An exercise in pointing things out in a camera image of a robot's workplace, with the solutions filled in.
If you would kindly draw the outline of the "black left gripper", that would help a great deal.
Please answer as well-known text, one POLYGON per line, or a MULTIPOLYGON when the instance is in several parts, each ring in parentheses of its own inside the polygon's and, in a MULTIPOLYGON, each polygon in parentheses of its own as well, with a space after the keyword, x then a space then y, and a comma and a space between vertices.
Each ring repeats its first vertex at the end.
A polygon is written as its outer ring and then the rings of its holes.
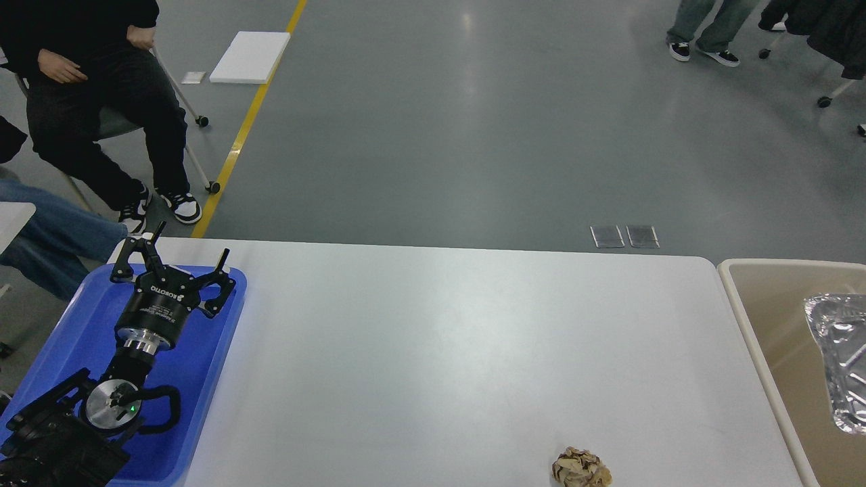
POLYGON ((192 275, 174 266, 166 268, 156 249, 165 225, 165 221, 160 222, 151 237, 128 237, 114 263, 112 283, 134 281, 133 295, 114 328, 118 344, 149 335, 158 340, 158 349, 173 350, 192 309, 200 309, 205 317, 214 318, 236 287, 236 280, 225 269, 228 248, 223 250, 213 271, 203 275, 192 275), (133 254, 142 256, 145 273, 134 274, 129 262, 133 254), (201 299, 201 291, 212 286, 219 287, 219 293, 201 299))

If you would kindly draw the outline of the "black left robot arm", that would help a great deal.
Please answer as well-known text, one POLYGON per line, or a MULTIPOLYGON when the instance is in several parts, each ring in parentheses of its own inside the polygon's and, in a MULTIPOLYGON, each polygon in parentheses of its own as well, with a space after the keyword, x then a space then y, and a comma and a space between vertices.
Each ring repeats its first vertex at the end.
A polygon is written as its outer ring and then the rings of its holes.
POLYGON ((2 415, 3 486, 173 486, 185 475, 246 277, 130 237, 93 271, 2 415))

